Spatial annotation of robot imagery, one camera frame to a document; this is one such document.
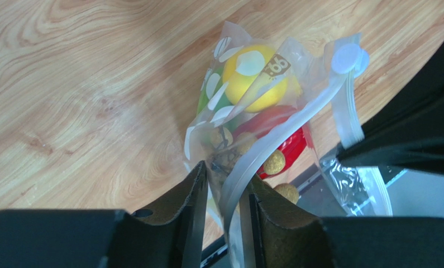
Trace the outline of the red bell pepper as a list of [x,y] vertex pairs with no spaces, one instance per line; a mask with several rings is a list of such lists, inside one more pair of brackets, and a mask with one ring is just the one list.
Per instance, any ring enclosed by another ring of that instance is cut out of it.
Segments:
[[264,163],[256,172],[261,179],[286,172],[307,147],[303,128],[295,130],[287,124],[287,120],[296,112],[297,109],[292,106],[272,106],[257,113],[232,132],[235,140],[253,137],[251,142],[238,147],[241,152],[246,152],[257,140],[261,140],[265,146],[262,152]]

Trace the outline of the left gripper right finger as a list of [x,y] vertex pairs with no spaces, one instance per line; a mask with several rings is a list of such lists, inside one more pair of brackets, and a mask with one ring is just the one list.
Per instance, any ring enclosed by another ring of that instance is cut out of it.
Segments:
[[258,177],[240,211],[248,267],[444,267],[444,218],[317,217]]

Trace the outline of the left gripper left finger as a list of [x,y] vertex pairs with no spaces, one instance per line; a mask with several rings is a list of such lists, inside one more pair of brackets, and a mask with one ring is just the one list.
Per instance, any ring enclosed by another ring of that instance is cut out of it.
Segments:
[[199,162],[150,204],[0,210],[0,267],[200,267],[208,194]]

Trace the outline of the yellow lemon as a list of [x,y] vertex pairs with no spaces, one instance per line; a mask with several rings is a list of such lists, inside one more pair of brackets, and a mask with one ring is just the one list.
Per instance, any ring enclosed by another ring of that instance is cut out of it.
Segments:
[[245,111],[256,113],[283,99],[288,87],[285,74],[291,64],[272,47],[261,44],[234,47],[218,59],[224,64],[222,82],[231,104],[237,105],[247,93],[254,102]]

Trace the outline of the clear polka-dot zip bag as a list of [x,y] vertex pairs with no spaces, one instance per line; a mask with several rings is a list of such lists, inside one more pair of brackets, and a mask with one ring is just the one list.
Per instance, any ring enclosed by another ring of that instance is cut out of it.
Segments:
[[286,38],[276,46],[225,22],[188,126],[184,164],[208,168],[208,210],[223,228],[232,267],[249,267],[241,198],[253,177],[293,180],[311,161],[322,187],[304,205],[326,216],[391,216],[377,167],[348,167],[336,155],[365,138],[355,79],[369,66],[360,33],[325,44],[320,56]]

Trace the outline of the tan longan bunch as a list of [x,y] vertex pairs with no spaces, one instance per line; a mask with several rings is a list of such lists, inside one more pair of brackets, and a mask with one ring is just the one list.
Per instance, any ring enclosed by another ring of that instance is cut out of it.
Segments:
[[211,156],[209,167],[214,172],[213,177],[220,181],[217,198],[221,207],[238,203],[249,181],[258,176],[256,172],[264,163],[262,152],[265,146],[261,140],[255,141],[246,152],[239,150],[239,146],[245,146],[252,139],[249,136],[235,140],[234,144]]

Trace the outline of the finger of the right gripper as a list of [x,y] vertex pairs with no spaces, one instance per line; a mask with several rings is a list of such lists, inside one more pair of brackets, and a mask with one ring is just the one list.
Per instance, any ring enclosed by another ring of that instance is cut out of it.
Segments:
[[395,166],[444,175],[444,42],[362,130],[364,140],[337,154],[342,165]]

